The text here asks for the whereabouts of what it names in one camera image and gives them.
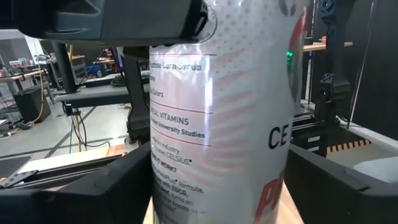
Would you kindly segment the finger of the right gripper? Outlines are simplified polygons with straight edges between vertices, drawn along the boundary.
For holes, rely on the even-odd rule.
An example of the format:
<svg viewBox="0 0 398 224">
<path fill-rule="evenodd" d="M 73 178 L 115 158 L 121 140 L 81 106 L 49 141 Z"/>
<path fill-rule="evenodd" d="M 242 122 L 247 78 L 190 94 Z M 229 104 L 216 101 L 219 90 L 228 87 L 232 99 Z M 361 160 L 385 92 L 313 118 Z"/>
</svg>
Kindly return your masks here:
<svg viewBox="0 0 398 224">
<path fill-rule="evenodd" d="M 198 42 L 208 20 L 203 0 L 12 0 L 17 29 L 65 44 Z"/>
</svg>

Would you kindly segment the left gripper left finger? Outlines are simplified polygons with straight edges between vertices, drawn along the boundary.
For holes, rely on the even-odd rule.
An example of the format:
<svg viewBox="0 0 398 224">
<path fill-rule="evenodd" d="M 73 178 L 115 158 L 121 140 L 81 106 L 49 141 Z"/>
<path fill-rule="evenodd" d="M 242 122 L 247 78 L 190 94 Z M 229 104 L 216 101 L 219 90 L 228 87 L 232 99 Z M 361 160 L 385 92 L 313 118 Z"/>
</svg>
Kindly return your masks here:
<svg viewBox="0 0 398 224">
<path fill-rule="evenodd" d="M 67 185 L 0 190 L 0 224 L 142 224 L 152 186 L 147 142 Z"/>
</svg>

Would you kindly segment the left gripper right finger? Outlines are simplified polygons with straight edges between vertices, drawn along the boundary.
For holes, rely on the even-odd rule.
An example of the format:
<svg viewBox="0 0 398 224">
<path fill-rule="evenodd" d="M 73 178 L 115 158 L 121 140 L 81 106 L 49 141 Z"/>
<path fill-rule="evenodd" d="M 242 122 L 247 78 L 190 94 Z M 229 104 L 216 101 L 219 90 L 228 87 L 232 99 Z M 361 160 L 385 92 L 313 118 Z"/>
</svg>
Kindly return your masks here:
<svg viewBox="0 0 398 224">
<path fill-rule="evenodd" d="M 398 185 L 294 144 L 284 181 L 305 224 L 398 224 Z"/>
</svg>

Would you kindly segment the Celsius Peach Vibe can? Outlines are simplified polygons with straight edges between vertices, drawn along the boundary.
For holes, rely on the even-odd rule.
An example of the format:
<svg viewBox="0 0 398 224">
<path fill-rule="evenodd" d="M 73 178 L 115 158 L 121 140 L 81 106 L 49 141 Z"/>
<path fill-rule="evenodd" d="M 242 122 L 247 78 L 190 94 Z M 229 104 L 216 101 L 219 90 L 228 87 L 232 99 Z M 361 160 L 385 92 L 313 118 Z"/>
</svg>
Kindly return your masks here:
<svg viewBox="0 0 398 224">
<path fill-rule="evenodd" d="M 276 224 L 308 0 L 205 0 L 197 44 L 150 49 L 154 224 Z"/>
</svg>

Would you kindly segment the white sheet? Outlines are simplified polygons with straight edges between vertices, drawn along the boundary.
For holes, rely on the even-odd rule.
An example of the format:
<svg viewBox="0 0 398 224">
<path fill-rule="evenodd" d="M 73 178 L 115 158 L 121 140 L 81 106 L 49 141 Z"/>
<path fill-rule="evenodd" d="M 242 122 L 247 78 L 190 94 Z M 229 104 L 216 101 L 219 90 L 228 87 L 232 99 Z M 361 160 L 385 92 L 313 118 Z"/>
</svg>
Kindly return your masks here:
<svg viewBox="0 0 398 224">
<path fill-rule="evenodd" d="M 353 169 L 375 179 L 398 184 L 398 156 L 360 162 Z"/>
</svg>

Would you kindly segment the black mat orange striped edge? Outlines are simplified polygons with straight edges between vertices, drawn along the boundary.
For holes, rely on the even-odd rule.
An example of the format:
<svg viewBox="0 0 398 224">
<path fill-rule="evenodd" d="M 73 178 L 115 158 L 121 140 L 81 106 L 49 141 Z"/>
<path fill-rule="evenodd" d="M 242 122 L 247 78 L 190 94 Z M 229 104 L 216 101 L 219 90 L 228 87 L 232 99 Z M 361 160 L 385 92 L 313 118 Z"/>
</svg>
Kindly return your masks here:
<svg viewBox="0 0 398 224">
<path fill-rule="evenodd" d="M 372 144 L 372 142 L 370 140 L 363 139 L 363 140 L 359 140 L 359 141 L 352 141 L 352 142 L 347 142 L 347 143 L 343 143 L 343 144 L 337 144 L 334 146 L 328 146 L 326 148 L 326 151 L 329 154 L 329 153 L 333 153 L 333 152 L 344 151 L 347 149 L 353 149 L 353 148 L 357 148 L 357 147 L 367 146 L 370 144 Z"/>
</svg>

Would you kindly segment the perforated metal plate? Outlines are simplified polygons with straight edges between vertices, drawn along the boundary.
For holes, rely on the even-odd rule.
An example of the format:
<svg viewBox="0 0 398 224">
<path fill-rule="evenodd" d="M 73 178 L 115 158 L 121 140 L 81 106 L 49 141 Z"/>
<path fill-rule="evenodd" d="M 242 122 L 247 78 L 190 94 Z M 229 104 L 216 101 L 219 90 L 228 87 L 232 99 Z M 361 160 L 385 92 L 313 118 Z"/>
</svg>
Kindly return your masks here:
<svg viewBox="0 0 398 224">
<path fill-rule="evenodd" d="M 19 182 L 23 182 L 26 179 L 29 179 L 33 175 L 38 173 L 38 170 L 26 171 L 21 173 L 15 173 L 6 178 L 5 180 L 0 181 L 0 189 L 11 188 Z"/>
</svg>

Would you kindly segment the black desk leg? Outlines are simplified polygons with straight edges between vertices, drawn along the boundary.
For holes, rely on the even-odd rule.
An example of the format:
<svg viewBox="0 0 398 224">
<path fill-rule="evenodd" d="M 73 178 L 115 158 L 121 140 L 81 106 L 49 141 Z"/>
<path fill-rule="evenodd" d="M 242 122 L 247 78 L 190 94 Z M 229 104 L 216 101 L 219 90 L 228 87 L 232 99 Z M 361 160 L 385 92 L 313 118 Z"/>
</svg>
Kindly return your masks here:
<svg viewBox="0 0 398 224">
<path fill-rule="evenodd" d="M 77 86 L 73 77 L 72 66 L 68 57 L 67 47 L 60 42 L 52 42 L 58 68 L 62 76 L 63 88 L 66 93 L 75 93 Z"/>
</svg>

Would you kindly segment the black box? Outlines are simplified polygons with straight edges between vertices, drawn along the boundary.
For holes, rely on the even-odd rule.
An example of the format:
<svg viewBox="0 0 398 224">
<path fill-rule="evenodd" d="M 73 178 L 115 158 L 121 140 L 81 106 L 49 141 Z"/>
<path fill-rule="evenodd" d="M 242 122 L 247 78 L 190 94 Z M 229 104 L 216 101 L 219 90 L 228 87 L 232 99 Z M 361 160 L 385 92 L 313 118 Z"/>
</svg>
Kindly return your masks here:
<svg viewBox="0 0 398 224">
<path fill-rule="evenodd" d="M 42 95 L 41 87 L 38 85 L 18 91 L 13 96 L 24 121 L 41 123 L 51 114 L 46 97 L 42 103 Z"/>
</svg>

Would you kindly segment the wooden workbench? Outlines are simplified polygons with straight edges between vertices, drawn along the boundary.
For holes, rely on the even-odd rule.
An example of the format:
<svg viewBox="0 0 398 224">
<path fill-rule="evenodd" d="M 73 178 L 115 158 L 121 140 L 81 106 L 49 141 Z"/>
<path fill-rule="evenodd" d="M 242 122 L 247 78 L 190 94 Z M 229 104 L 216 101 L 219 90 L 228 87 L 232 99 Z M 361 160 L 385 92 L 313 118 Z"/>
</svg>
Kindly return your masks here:
<svg viewBox="0 0 398 224">
<path fill-rule="evenodd" d="M 15 82 L 17 80 L 25 80 L 26 78 L 33 77 L 35 75 L 43 75 L 45 73 L 44 70 L 38 70 L 29 73 L 18 73 L 17 75 L 12 75 L 8 77 L 0 77 L 0 83 L 6 82 Z"/>
</svg>

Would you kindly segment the wooden board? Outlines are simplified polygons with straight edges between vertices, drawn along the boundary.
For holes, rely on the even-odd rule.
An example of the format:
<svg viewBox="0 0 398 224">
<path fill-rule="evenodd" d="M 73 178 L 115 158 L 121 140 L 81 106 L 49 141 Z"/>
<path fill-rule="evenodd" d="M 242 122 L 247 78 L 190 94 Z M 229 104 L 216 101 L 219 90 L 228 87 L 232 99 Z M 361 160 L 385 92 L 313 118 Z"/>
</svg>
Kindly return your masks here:
<svg viewBox="0 0 398 224">
<path fill-rule="evenodd" d="M 314 42 L 312 45 L 303 46 L 303 52 L 311 52 L 311 51 L 325 50 L 325 49 L 326 49 L 326 43 L 323 42 Z"/>
</svg>

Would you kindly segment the black aluminium table frame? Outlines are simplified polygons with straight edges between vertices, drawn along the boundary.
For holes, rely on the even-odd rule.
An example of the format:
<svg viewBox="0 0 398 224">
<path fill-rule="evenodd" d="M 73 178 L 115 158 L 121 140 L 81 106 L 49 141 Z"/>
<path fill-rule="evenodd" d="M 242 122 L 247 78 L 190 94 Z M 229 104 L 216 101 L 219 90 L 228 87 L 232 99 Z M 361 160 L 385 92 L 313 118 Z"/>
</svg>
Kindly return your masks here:
<svg viewBox="0 0 398 224">
<path fill-rule="evenodd" d="M 7 189 L 50 189 L 62 185 L 67 185 L 80 179 L 92 172 L 96 172 L 105 165 L 119 159 L 123 155 L 116 155 L 95 159 L 92 161 L 79 162 L 77 164 L 65 165 L 61 167 L 38 170 L 38 173 L 29 179 L 19 182 Z"/>
</svg>

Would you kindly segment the black pedestal column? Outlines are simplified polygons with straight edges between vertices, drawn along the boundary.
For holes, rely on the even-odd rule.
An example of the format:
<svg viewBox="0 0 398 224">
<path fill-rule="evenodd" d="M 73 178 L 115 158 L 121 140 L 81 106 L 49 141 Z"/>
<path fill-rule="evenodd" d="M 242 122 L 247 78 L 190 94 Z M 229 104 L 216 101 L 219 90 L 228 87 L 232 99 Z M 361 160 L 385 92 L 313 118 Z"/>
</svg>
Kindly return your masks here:
<svg viewBox="0 0 398 224">
<path fill-rule="evenodd" d="M 127 131 L 131 142 L 139 145 L 150 141 L 150 112 L 141 77 L 140 61 L 147 62 L 148 47 L 124 47 L 124 75 L 126 88 L 131 98 L 131 109 L 127 119 Z"/>
</svg>

